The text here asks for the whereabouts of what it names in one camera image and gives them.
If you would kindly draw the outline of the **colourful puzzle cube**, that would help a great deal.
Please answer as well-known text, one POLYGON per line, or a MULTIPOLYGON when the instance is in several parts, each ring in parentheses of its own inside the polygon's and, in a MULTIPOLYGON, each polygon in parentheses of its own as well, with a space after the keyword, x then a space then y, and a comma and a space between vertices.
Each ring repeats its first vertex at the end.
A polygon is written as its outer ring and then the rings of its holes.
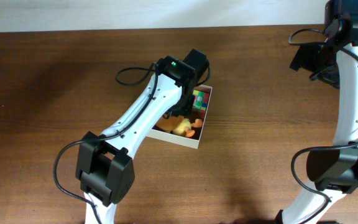
POLYGON ((210 93, 194 90, 193 95, 195 97, 193 102, 193 109, 200 113, 205 113, 208 107, 210 93))

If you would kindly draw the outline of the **cream plush mouse toy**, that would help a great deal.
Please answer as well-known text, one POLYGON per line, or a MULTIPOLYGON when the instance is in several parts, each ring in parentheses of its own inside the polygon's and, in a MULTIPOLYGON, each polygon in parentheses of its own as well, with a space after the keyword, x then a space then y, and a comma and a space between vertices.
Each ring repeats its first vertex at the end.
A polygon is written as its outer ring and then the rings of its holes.
POLYGON ((191 138, 195 135, 193 128, 201 128, 203 126, 202 119, 195 119, 193 123, 188 118, 184 118, 183 121, 172 131, 177 136, 191 138))

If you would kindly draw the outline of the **white box with maroon interior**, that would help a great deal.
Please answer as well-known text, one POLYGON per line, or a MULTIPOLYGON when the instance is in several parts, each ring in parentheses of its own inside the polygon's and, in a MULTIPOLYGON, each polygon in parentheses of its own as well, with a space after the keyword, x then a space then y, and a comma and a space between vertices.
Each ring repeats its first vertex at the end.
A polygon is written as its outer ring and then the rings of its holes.
MULTIPOLYGON (((207 86, 207 85, 200 85, 198 87, 195 87, 194 90, 200 90, 200 91, 205 91, 205 92, 210 93, 210 96, 209 96, 209 101, 210 101, 213 87, 207 86)), ((198 111, 195 111, 192 107, 191 114, 189 116, 186 116, 186 118, 188 118, 191 123, 193 123, 195 121, 195 119, 197 119, 197 118, 202 119, 203 122, 205 122, 207 112, 208 112, 208 107, 207 107, 207 110, 205 113, 200 113, 198 111)), ((186 137, 182 137, 182 136, 177 136, 177 135, 173 134, 172 132, 166 133, 166 132, 162 131, 161 129, 159 129, 158 127, 154 126, 147 134, 147 137, 158 139, 158 140, 165 141, 165 142, 170 142, 170 143, 185 146, 185 147, 190 147, 193 149, 197 149, 199 146, 199 143, 200 143, 203 128, 204 128, 204 124, 201 128, 193 128, 193 130, 195 130, 195 135, 191 138, 186 138, 186 137)))

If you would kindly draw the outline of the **brown plush toy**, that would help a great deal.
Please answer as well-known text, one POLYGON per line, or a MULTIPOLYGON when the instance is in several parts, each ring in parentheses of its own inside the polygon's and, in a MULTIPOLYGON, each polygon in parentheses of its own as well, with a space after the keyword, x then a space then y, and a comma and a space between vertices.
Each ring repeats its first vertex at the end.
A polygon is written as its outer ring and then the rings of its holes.
POLYGON ((169 118, 161 117, 155 125, 159 129, 169 133, 169 132, 173 131, 174 129, 176 129, 182 123, 184 118, 185 117, 182 115, 171 116, 169 118))

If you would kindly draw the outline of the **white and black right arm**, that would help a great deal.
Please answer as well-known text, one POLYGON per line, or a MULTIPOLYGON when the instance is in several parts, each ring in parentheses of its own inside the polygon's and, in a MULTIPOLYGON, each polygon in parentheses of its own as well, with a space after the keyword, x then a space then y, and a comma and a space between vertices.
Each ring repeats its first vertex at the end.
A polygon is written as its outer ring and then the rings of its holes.
POLYGON ((339 116, 332 146, 304 149, 308 180, 276 223, 319 223, 338 200, 358 189, 358 0, 329 0, 322 42, 300 42, 290 68, 310 72, 339 90, 339 116))

